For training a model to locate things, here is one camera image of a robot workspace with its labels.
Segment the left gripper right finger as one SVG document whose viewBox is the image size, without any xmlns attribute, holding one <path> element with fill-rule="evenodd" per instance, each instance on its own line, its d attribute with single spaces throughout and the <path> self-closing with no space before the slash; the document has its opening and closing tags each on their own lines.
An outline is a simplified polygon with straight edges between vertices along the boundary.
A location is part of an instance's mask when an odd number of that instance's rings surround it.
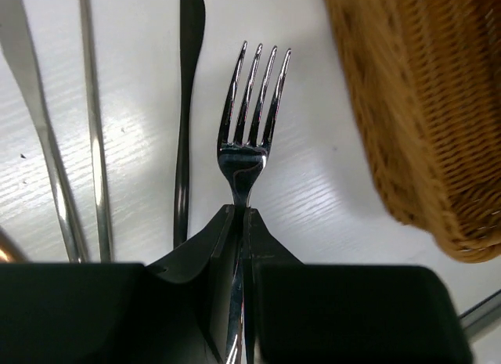
<svg viewBox="0 0 501 364">
<path fill-rule="evenodd" d="M 258 210 L 243 218 L 243 327 L 248 363 L 305 358 L 305 265 L 268 231 Z"/>
</svg>

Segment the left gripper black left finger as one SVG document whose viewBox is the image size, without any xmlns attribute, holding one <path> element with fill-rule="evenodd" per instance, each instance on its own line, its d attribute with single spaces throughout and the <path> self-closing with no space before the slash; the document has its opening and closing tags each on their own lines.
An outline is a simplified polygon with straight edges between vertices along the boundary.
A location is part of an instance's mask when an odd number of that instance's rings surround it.
<svg viewBox="0 0 501 364">
<path fill-rule="evenodd" d="M 148 353 L 153 362 L 224 362 L 234 213 L 234 206 L 222 206 L 195 236 L 147 266 L 168 285 Z"/>
</svg>

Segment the silver fork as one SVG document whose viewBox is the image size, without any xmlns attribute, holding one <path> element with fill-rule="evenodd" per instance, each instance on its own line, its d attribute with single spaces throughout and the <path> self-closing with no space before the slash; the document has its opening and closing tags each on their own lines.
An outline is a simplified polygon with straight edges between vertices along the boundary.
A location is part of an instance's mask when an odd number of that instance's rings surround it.
<svg viewBox="0 0 501 364">
<path fill-rule="evenodd" d="M 290 64 L 292 50 L 288 49 L 280 67 L 276 86 L 273 90 L 269 112 L 265 120 L 262 138 L 258 138 L 263 106 L 266 92 L 275 62 L 277 48 L 273 47 L 270 53 L 265 74 L 259 89 L 253 117 L 247 119 L 251 94 L 258 72 L 262 46 L 259 45 L 254 54 L 247 83 L 243 91 L 243 99 L 239 109 L 238 118 L 233 137 L 229 136 L 232 112 L 236 102 L 237 87 L 243 68 L 243 61 L 247 51 L 247 42 L 242 45 L 225 98 L 222 119 L 218 130 L 217 161 L 218 166 L 228 181 L 235 208 L 234 218 L 236 254 L 234 255 L 234 270 L 230 288 L 229 317 L 225 343 L 225 363 L 241 363 L 243 354 L 250 354 L 249 348 L 243 344 L 248 342 L 245 337 L 246 299 L 251 295 L 252 276 L 248 274 L 249 265 L 246 263 L 251 258 L 251 249 L 248 240 L 243 238 L 244 214 L 249 207 L 251 190 L 259 175 L 265 169 L 271 153 L 272 139 L 275 131 L 279 105 L 283 94 L 287 71 Z"/>
</svg>

